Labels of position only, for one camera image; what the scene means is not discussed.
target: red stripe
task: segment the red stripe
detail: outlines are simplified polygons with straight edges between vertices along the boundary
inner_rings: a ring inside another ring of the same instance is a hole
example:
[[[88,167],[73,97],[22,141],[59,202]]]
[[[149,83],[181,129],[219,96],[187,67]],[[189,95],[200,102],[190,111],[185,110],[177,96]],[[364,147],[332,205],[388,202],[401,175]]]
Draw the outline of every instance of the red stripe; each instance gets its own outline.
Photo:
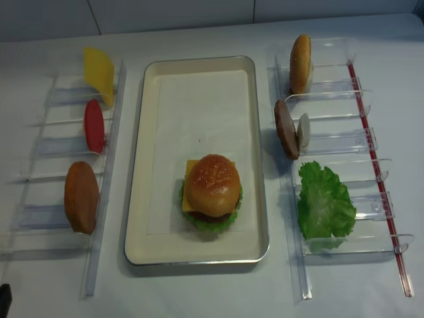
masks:
[[[350,78],[352,79],[353,89],[359,90],[359,85],[356,82],[355,70],[353,68],[353,64],[352,64],[351,61],[348,62],[347,67],[349,69]],[[364,104],[362,103],[362,98],[361,98],[361,95],[360,95],[359,92],[356,93],[356,102],[358,103],[358,110],[362,114],[362,116],[361,116],[362,126],[364,127],[364,129],[370,128],[368,126],[368,120],[366,118],[366,115],[363,113],[364,112]],[[372,145],[372,141],[371,141],[370,136],[368,136],[368,143],[370,145]],[[375,150],[370,150],[370,155],[371,155],[371,159],[373,159],[373,160],[377,159],[377,154],[376,154]],[[373,166],[374,166],[374,171],[376,173],[376,177],[378,177],[380,175],[380,171],[381,171],[378,162],[377,161],[373,162]],[[382,197],[383,197],[384,196],[383,193],[386,192],[386,187],[384,186],[384,182],[382,180],[378,181],[378,189],[380,190],[380,193],[382,194]],[[389,216],[391,216],[390,208],[387,207],[386,205],[384,205],[384,210],[386,211],[386,215],[388,216],[387,224],[389,226],[390,234],[391,235],[397,235],[396,228],[395,228],[395,222],[394,222],[392,217],[389,217]],[[394,248],[399,246],[398,237],[392,237],[392,243],[393,243]],[[402,287],[403,287],[403,292],[405,293],[406,297],[412,297],[413,292],[412,292],[412,288],[411,288],[411,285],[410,285],[409,280],[408,280],[408,276],[406,274],[405,263],[403,262],[403,256],[402,256],[402,254],[399,254],[399,253],[395,253],[395,256],[396,256],[397,267],[399,268],[399,275],[400,275],[400,279],[401,279],[401,283],[402,283]]]

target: sesame seed bun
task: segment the sesame seed bun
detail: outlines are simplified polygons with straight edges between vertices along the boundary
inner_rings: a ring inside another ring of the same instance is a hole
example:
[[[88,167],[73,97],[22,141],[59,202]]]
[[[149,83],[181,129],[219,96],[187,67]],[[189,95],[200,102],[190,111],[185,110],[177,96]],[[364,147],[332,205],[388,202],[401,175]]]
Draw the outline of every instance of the sesame seed bun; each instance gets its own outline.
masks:
[[[307,93],[312,84],[311,39],[301,34],[290,55],[290,89],[294,94]]]
[[[235,210],[241,188],[239,173],[224,156],[203,157],[185,182],[187,198],[196,211],[221,217]]]

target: cheese slice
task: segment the cheese slice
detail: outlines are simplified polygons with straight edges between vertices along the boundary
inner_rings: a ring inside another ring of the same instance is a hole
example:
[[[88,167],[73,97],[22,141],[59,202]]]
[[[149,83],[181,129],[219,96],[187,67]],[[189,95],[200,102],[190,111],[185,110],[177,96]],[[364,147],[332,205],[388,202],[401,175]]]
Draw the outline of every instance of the cheese slice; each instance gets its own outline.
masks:
[[[84,48],[84,80],[100,94],[106,106],[113,107],[113,76],[115,67],[106,53]]]
[[[191,170],[193,167],[199,162],[199,160],[187,160],[187,166],[185,167],[185,180],[187,180],[187,177],[190,175]],[[187,197],[187,191],[186,191],[186,183],[184,183],[183,187],[183,204],[182,204],[183,212],[196,212],[196,210],[191,206],[190,202],[188,201]]]

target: toy hamburger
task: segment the toy hamburger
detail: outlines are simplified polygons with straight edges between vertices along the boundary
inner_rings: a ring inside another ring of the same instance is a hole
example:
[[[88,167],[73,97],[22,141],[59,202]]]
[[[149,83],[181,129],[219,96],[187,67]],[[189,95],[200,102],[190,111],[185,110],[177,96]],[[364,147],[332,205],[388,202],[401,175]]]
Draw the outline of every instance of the toy hamburger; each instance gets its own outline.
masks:
[[[202,232],[222,232],[237,218],[242,199],[235,163],[218,154],[188,160],[180,195],[187,220]]]

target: white wall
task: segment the white wall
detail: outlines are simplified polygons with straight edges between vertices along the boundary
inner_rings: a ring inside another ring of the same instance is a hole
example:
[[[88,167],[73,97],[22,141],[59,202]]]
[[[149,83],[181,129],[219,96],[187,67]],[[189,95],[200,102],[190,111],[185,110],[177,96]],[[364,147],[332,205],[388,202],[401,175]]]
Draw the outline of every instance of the white wall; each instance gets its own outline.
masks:
[[[419,0],[0,0],[0,42],[384,13]]]
[[[256,0],[254,22],[412,13],[419,0]]]
[[[0,0],[0,42],[95,34],[86,0]]]
[[[102,34],[253,22],[254,0],[89,0]]]

